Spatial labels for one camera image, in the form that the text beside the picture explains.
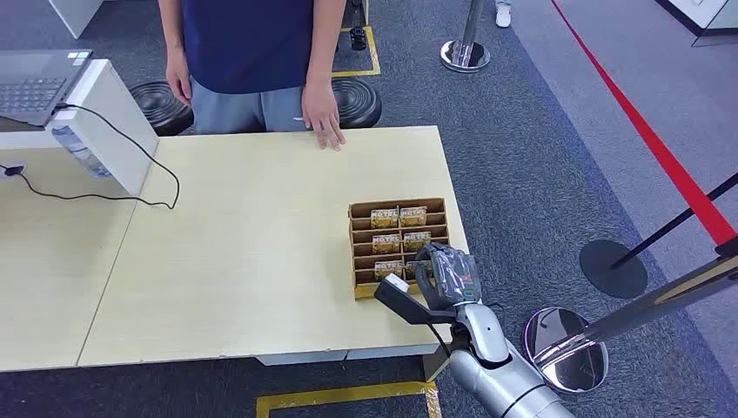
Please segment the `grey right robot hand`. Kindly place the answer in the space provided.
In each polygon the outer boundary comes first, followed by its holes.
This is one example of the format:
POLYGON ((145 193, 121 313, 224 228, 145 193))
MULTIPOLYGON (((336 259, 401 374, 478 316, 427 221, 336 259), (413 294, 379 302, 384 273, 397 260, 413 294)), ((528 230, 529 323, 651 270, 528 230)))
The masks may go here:
POLYGON ((475 259, 460 249, 439 243, 422 246, 416 253, 414 276, 431 310, 481 302, 475 259))

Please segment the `person's left hand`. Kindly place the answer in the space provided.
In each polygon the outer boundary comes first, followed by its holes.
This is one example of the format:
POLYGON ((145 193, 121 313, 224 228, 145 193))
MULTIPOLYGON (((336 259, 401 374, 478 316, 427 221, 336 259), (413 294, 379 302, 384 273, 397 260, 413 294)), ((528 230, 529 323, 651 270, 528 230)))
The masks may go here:
POLYGON ((346 143, 339 127, 339 110, 332 84, 327 80, 308 80, 301 99, 305 127, 313 132, 321 150, 336 152, 346 143))

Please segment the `person's right hand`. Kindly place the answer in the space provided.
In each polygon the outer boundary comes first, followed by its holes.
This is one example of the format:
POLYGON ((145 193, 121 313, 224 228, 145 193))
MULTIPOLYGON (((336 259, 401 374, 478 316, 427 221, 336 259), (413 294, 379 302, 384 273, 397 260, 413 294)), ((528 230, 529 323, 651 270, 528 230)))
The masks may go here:
POLYGON ((191 83, 185 54, 181 48, 166 52, 165 75, 172 94, 184 105, 191 105, 191 83))

